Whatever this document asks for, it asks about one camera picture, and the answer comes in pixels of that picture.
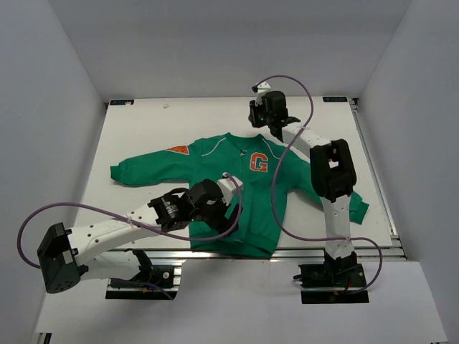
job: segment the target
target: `jacket cuff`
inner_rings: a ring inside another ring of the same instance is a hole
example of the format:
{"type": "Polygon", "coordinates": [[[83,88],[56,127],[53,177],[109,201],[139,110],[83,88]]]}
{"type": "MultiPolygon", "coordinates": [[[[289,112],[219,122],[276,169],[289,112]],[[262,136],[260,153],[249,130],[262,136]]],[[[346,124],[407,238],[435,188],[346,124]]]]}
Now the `jacket cuff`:
{"type": "Polygon", "coordinates": [[[361,202],[357,210],[351,213],[351,221],[356,224],[362,224],[368,207],[369,205],[367,203],[361,202]]]}
{"type": "Polygon", "coordinates": [[[114,181],[120,181],[121,180],[121,167],[118,166],[110,166],[110,177],[114,181]]]}

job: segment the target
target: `black mount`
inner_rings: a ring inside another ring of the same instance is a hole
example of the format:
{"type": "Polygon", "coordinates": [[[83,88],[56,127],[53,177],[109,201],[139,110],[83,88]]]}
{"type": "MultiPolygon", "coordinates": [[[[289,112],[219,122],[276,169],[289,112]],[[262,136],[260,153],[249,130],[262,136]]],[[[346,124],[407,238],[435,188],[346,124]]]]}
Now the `black mount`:
{"type": "Polygon", "coordinates": [[[153,283],[161,288],[172,288],[174,286],[174,266],[173,265],[152,265],[145,251],[141,249],[127,249],[137,257],[139,263],[139,273],[129,281],[112,279],[110,286],[114,288],[132,287],[132,282],[153,283]]]}
{"type": "Polygon", "coordinates": [[[281,91],[266,92],[261,97],[261,104],[257,105],[255,100],[251,100],[249,108],[249,121],[252,127],[261,128],[267,125],[271,135],[282,142],[282,128],[291,123],[300,122],[299,119],[288,116],[287,102],[281,91]]]}
{"type": "Polygon", "coordinates": [[[77,266],[77,252],[70,247],[67,237],[70,233],[70,230],[65,230],[63,223],[51,226],[37,250],[44,286],[50,294],[70,289],[87,272],[85,265],[77,266]]]}

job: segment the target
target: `zip tie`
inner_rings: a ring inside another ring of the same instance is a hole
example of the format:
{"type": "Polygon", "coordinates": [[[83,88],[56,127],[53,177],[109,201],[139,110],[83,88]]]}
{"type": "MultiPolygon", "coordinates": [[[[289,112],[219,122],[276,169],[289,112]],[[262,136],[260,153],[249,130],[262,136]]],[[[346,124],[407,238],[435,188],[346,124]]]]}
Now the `zip tie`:
{"type": "Polygon", "coordinates": [[[132,223],[132,216],[130,215],[127,215],[126,216],[128,219],[126,220],[126,223],[129,224],[131,226],[131,229],[134,231],[136,230],[136,228],[134,227],[133,223],[132,223]]]}

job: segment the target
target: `white tabletop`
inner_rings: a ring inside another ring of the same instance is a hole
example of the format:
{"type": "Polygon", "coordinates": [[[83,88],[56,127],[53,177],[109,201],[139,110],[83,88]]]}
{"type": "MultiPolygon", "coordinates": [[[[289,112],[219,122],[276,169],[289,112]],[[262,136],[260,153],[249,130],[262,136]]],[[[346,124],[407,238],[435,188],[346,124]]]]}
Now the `white tabletop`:
{"type": "MultiPolygon", "coordinates": [[[[228,131],[246,137],[262,133],[267,139],[279,143],[270,136],[267,128],[251,127],[247,119],[248,103],[251,99],[249,97],[142,99],[135,100],[133,105],[109,106],[82,202],[125,214],[178,186],[176,183],[163,183],[157,186],[130,188],[114,183],[110,179],[110,166],[117,165],[132,156],[175,145],[187,145],[198,138],[221,135],[228,131]]],[[[310,109],[307,98],[290,97],[287,102],[290,115],[301,120],[306,119],[310,109]]],[[[358,180],[354,190],[370,205],[364,223],[351,224],[352,235],[369,237],[379,245],[391,246],[384,206],[377,194],[349,104],[347,102],[324,103],[321,97],[315,97],[314,103],[316,111],[310,124],[311,129],[331,140],[339,138],[347,140],[358,180]]],[[[79,211],[77,224],[86,225],[103,219],[103,215],[82,210],[79,211]]],[[[312,205],[301,192],[289,194],[284,225],[293,233],[304,237],[325,236],[322,210],[312,205]]],[[[175,233],[189,235],[188,229],[175,233]]],[[[354,244],[358,247],[370,245],[367,242],[354,244]]],[[[135,244],[127,246],[147,249],[183,249],[189,248],[189,243],[157,236],[138,240],[135,244]]],[[[300,242],[282,233],[278,247],[323,247],[323,243],[300,242]]]]}

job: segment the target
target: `green jacket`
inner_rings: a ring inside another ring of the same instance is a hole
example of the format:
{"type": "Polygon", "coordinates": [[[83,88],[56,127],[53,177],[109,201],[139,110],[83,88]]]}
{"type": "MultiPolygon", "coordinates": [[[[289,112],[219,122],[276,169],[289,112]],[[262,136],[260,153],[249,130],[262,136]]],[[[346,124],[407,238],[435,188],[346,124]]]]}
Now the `green jacket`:
{"type": "MultiPolygon", "coordinates": [[[[214,242],[191,242],[192,249],[217,251],[250,257],[269,257],[279,242],[280,229],[271,211],[270,186],[275,167],[283,150],[281,145],[262,135],[240,138],[230,133],[201,138],[188,146],[129,158],[112,166],[111,178],[128,186],[158,184],[163,181],[186,181],[193,186],[205,178],[217,181],[224,172],[244,183],[239,230],[214,242]]],[[[311,185],[309,163],[289,151],[283,161],[276,184],[276,207],[283,221],[287,194],[300,189],[320,203],[311,185]]],[[[228,215],[237,204],[233,199],[228,215]]],[[[350,219],[361,224],[368,204],[354,193],[349,209],[350,219]]],[[[203,222],[189,225],[192,238],[213,237],[217,232],[203,222]]]]}

